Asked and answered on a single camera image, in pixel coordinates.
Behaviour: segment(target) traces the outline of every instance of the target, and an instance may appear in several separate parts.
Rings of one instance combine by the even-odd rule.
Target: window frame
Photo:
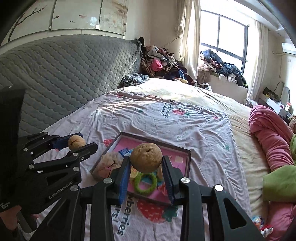
[[[250,25],[244,25],[236,20],[233,20],[231,18],[228,18],[228,17],[225,17],[221,14],[218,14],[218,13],[214,13],[214,12],[210,12],[210,11],[207,11],[207,10],[201,10],[201,11],[204,11],[204,12],[208,12],[208,13],[211,13],[211,14],[215,14],[215,15],[218,15],[218,37],[217,37],[217,46],[212,46],[210,44],[206,44],[206,43],[200,43],[201,45],[204,45],[206,47],[209,47],[209,48],[212,48],[212,49],[215,49],[217,52],[222,52],[224,54],[227,54],[227,55],[230,55],[240,61],[242,61],[242,68],[241,68],[241,73],[244,74],[244,68],[245,68],[245,65],[246,65],[246,62],[247,62],[247,51],[248,51],[248,27]],[[243,57],[240,57],[234,53],[231,53],[227,50],[224,50],[224,49],[221,49],[219,48],[219,36],[220,36],[220,17],[223,17],[223,18],[227,18],[231,21],[234,21],[242,26],[244,26],[244,52],[243,52]]]

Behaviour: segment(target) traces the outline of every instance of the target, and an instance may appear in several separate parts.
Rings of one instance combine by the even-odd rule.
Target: green ring toy
[[[142,180],[143,177],[149,177],[152,181],[152,185],[151,187],[149,187],[148,189],[146,190],[143,190],[143,189],[140,189],[139,188],[139,183],[140,181]],[[153,174],[153,173],[147,173],[147,174],[144,174],[144,173],[139,173],[136,178],[135,178],[135,181],[134,181],[134,187],[135,187],[135,191],[141,195],[149,195],[151,194],[155,188],[157,187],[157,179],[156,179],[156,176]]]

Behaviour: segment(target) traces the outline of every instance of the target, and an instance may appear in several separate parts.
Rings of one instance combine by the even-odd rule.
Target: quilted gray headboard
[[[98,35],[36,40],[0,55],[0,88],[24,85],[19,135],[43,131],[140,68],[141,43]]]

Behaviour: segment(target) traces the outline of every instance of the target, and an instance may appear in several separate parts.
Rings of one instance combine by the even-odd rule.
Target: air conditioner
[[[289,43],[282,43],[283,45],[283,52],[284,53],[290,53],[296,55],[296,48],[293,44]]]

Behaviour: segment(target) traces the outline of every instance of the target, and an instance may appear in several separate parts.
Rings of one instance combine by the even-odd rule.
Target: strawberry print
[[[113,142],[114,139],[105,139],[103,141],[103,143],[105,144],[106,147],[108,147],[112,142]]]
[[[137,207],[140,213],[142,213],[145,218],[153,223],[164,223],[166,220],[162,217],[165,209],[163,206],[139,199],[137,201]]]
[[[178,110],[173,110],[173,113],[176,115],[190,116],[190,113],[188,113],[186,110],[181,110],[181,108],[179,108]]]
[[[177,114],[177,115],[184,115],[186,113],[186,111],[184,111],[184,110],[173,110],[173,113]]]

